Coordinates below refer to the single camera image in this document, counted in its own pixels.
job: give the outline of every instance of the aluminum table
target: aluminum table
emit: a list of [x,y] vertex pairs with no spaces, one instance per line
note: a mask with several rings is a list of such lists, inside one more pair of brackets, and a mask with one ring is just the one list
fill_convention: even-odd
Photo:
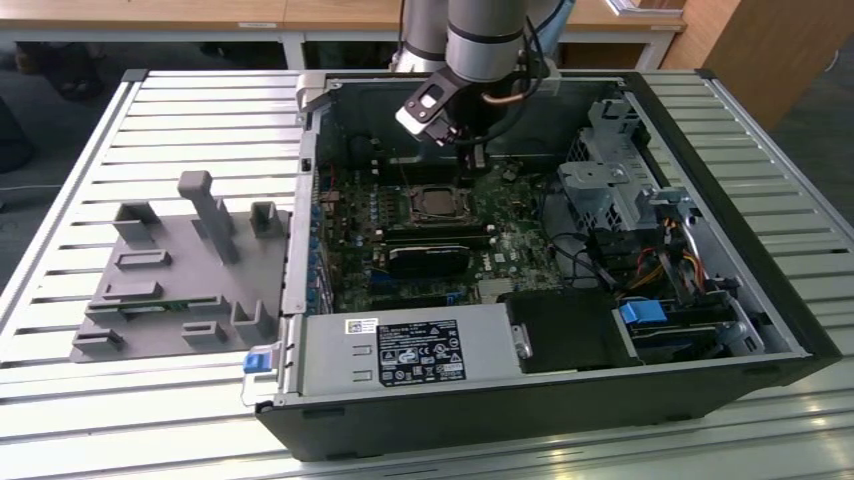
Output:
[[[243,405],[243,353],[69,363],[119,202],[188,213],[177,177],[207,169],[229,211],[259,199],[289,208],[296,76],[149,72],[119,86],[0,297],[1,478],[719,479],[854,469],[854,233],[720,84],[694,72],[644,76],[846,355],[807,379],[699,420],[303,464]],[[253,395],[273,390],[272,379],[255,385]]]

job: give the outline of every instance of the power supply label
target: power supply label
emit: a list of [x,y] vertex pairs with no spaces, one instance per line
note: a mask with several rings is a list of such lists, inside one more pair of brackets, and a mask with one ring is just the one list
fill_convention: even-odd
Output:
[[378,325],[376,345],[383,386],[466,380],[456,320]]

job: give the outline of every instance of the blue tab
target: blue tab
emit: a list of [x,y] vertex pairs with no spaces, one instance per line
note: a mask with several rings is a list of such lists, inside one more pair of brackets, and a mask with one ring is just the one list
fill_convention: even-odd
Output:
[[658,300],[640,300],[626,302],[619,307],[619,314],[626,323],[666,322],[667,315]]
[[264,373],[272,371],[272,352],[248,353],[243,359],[243,373]]

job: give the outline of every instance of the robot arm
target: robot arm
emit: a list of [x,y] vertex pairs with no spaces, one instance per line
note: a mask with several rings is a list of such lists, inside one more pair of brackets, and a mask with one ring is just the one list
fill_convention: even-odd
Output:
[[[472,146],[495,136],[490,127],[504,117],[507,105],[535,90],[528,84],[527,92],[512,94],[518,80],[531,81],[531,72],[518,68],[528,51],[524,40],[538,33],[543,36],[532,31],[532,18],[543,27],[563,27],[572,4],[571,0],[406,2],[406,43],[394,70],[434,72],[396,113],[416,138]],[[543,48],[539,39],[534,43]]]

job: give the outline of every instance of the floor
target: floor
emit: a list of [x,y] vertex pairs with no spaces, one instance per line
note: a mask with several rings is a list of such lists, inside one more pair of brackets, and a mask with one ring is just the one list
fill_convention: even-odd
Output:
[[[57,187],[4,191],[23,185],[60,185],[129,68],[235,69],[239,65],[205,56],[191,44],[109,44],[103,46],[99,72],[107,92],[85,103],[64,101],[40,76],[15,71],[12,45],[0,45],[0,97],[37,148],[33,161],[0,175],[0,289],[12,275]],[[849,222],[854,222],[854,37],[839,52],[837,65],[813,87],[773,133]]]

